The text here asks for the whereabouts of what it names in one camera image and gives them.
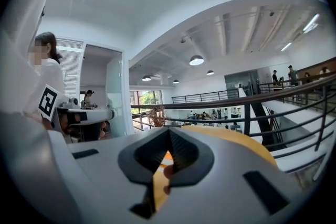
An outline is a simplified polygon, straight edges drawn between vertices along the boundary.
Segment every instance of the fluorescent light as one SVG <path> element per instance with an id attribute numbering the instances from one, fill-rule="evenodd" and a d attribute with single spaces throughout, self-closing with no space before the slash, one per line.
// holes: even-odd
<path id="1" fill-rule="evenodd" d="M 150 76 L 144 76 L 142 78 L 142 81 L 150 81 L 150 80 L 152 80 L 152 78 Z"/>
<path id="2" fill-rule="evenodd" d="M 306 27 L 303 29 L 303 32 L 307 31 L 307 29 L 313 24 L 315 23 L 315 21 L 320 17 L 320 14 L 315 14 L 313 19 L 310 20 L 310 22 L 306 25 Z"/>
<path id="3" fill-rule="evenodd" d="M 204 63 L 204 59 L 202 56 L 195 55 L 190 59 L 189 65 L 198 66 Z"/>
<path id="4" fill-rule="evenodd" d="M 290 45 L 292 45 L 292 43 L 288 43 L 281 51 L 284 51 L 285 49 L 287 49 Z"/>

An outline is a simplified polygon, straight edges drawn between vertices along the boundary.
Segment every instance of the dark hair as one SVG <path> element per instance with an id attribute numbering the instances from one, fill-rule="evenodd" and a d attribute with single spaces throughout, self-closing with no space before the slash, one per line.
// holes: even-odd
<path id="1" fill-rule="evenodd" d="M 40 41 L 42 46 L 47 46 L 47 44 L 51 45 L 51 50 L 50 50 L 50 58 L 57 61 L 58 63 L 61 63 L 59 59 L 63 58 L 61 54 L 57 53 L 56 46 L 56 37 L 53 33 L 51 32 L 44 32 L 42 34 L 39 34 L 38 36 L 35 37 L 35 41 Z"/>

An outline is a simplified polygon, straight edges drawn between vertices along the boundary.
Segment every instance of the desk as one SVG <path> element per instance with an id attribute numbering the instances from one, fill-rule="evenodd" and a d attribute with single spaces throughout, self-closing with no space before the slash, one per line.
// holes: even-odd
<path id="1" fill-rule="evenodd" d="M 245 134 L 240 134 L 238 132 L 231 131 L 225 128 L 216 128 L 210 126 L 182 126 L 181 128 L 192 132 L 198 132 L 210 136 L 215 136 L 233 143 L 240 144 L 242 146 L 249 148 L 251 151 L 255 152 L 260 157 L 269 161 L 273 165 L 277 166 L 277 163 L 275 162 L 270 152 L 263 145 L 261 145 L 260 143 L 253 140 L 251 137 Z M 168 184 L 169 180 L 163 175 L 163 173 L 159 170 L 156 171 L 156 173 L 153 175 L 154 200 L 156 210 L 159 210 L 160 207 L 164 204 L 164 202 L 168 198 L 168 195 L 165 194 L 163 191 L 163 187 L 167 186 Z"/>

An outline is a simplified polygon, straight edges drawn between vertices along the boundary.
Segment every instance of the doorway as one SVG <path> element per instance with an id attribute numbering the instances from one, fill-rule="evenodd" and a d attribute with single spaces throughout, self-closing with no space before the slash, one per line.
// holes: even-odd
<path id="1" fill-rule="evenodd" d="M 123 53 L 93 45 L 86 45 L 80 73 L 80 102 L 92 91 L 90 105 L 94 110 L 111 109 L 114 118 L 108 121 L 108 138 L 126 134 L 122 102 Z"/>

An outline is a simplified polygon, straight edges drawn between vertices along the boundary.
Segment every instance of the person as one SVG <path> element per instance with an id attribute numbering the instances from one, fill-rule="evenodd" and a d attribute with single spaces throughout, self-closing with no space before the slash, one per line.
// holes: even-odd
<path id="1" fill-rule="evenodd" d="M 88 90 L 84 95 L 84 102 L 85 102 L 85 108 L 86 109 L 92 109 L 92 108 L 97 107 L 97 105 L 95 103 L 91 104 L 90 97 L 92 96 L 93 93 L 94 93 L 93 91 Z"/>
<path id="2" fill-rule="evenodd" d="M 218 119 L 222 119 L 222 110 L 217 109 L 217 113 L 218 113 Z"/>
<path id="3" fill-rule="evenodd" d="M 54 34 L 45 32 L 36 36 L 34 46 L 29 48 L 30 64 L 34 66 L 39 78 L 24 108 L 26 113 L 38 113 L 38 103 L 45 85 L 65 94 L 64 77 L 60 66 L 62 55 L 57 53 L 56 46 Z"/>
<path id="4" fill-rule="evenodd" d="M 292 65 L 290 65 L 288 68 L 289 68 L 288 79 L 290 80 L 290 84 L 292 86 L 298 86 L 299 85 L 298 72 L 293 69 Z"/>
<path id="5" fill-rule="evenodd" d="M 273 76 L 272 76 L 272 78 L 273 78 L 273 85 L 274 85 L 274 86 L 277 85 L 278 78 L 277 78 L 277 71 L 276 71 L 276 70 L 273 71 Z"/>
<path id="6" fill-rule="evenodd" d="M 257 78 L 257 92 L 258 92 L 258 94 L 261 94 L 259 78 Z"/>
<path id="7" fill-rule="evenodd" d="M 322 67 L 319 75 L 323 75 L 323 74 L 327 74 L 327 73 L 330 73 L 329 69 L 327 67 Z"/>
<path id="8" fill-rule="evenodd" d="M 229 115 L 229 112 L 227 111 L 227 109 L 224 110 L 224 120 L 227 120 L 227 117 Z"/>
<path id="9" fill-rule="evenodd" d="M 212 109 L 211 119 L 212 120 L 217 119 L 216 111 L 214 109 Z"/>
<path id="10" fill-rule="evenodd" d="M 304 75 L 305 75 L 305 80 L 304 80 L 304 82 L 305 83 L 309 83 L 310 82 L 310 79 L 309 79 L 309 77 L 310 77 L 310 74 L 308 73 L 308 72 L 306 72 L 306 73 L 304 73 Z"/>
<path id="11" fill-rule="evenodd" d="M 34 40 L 46 0 L 11 0 L 0 24 L 1 111 L 22 113 L 34 94 L 39 75 L 29 66 L 28 47 Z M 40 119 L 47 130 L 50 123 Z"/>
<path id="12" fill-rule="evenodd" d="M 234 115 L 235 118 L 238 117 L 238 111 L 237 111 L 236 107 L 233 108 L 233 113 L 232 114 Z"/>

